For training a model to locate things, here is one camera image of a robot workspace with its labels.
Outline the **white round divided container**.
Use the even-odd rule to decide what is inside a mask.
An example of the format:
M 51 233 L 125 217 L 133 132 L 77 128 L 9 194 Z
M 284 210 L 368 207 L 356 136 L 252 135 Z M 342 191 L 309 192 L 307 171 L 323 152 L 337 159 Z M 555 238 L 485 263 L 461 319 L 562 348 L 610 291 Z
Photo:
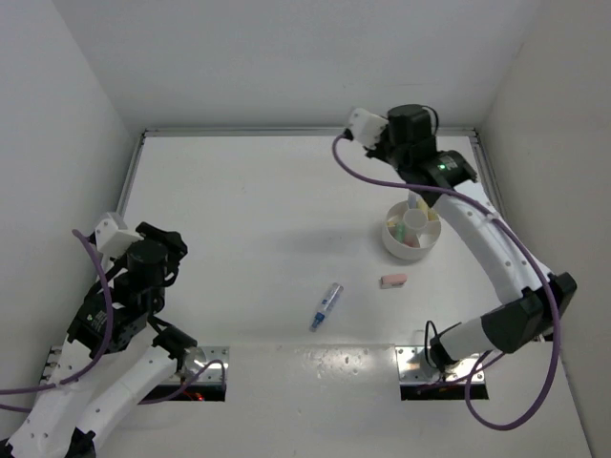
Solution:
M 403 223 L 406 236 L 403 243 L 393 237 L 394 226 Z M 441 235 L 441 221 L 428 221 L 420 210 L 410 208 L 404 200 L 393 205 L 382 225 L 382 243 L 387 251 L 399 260 L 418 261 L 425 258 L 436 245 Z

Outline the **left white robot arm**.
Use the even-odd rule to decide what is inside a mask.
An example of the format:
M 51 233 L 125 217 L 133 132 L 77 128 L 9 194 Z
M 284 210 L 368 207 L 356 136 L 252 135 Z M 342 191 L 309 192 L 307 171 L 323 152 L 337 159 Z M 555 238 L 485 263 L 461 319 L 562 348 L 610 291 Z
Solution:
M 187 246 L 178 232 L 104 214 L 83 244 L 99 275 L 70 326 L 48 381 L 4 457 L 94 457 L 109 433 L 198 343 L 157 314 Z

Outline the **clear glue stick blue cap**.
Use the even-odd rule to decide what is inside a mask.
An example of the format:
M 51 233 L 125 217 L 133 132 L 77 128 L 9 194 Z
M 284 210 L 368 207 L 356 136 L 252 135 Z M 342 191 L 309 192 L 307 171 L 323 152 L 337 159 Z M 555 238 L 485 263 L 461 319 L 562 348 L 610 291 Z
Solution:
M 315 332 L 326 320 L 343 291 L 344 287 L 337 282 L 334 282 L 329 287 L 327 292 L 320 300 L 319 305 L 313 315 L 312 322 L 309 327 L 312 332 Z

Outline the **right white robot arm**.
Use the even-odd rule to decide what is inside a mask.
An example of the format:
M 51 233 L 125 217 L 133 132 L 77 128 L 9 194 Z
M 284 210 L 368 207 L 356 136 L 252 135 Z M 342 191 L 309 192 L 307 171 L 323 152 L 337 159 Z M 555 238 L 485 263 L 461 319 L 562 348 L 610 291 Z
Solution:
M 445 368 L 486 351 L 512 354 L 552 330 L 552 307 L 566 310 L 577 290 L 576 281 L 568 273 L 554 274 L 519 250 L 471 164 L 457 151 L 438 149 L 426 108 L 403 105 L 385 116 L 356 110 L 350 116 L 350 129 L 369 157 L 392 166 L 451 225 L 500 301 L 499 307 L 481 317 L 433 337 L 429 356 L 435 366 Z

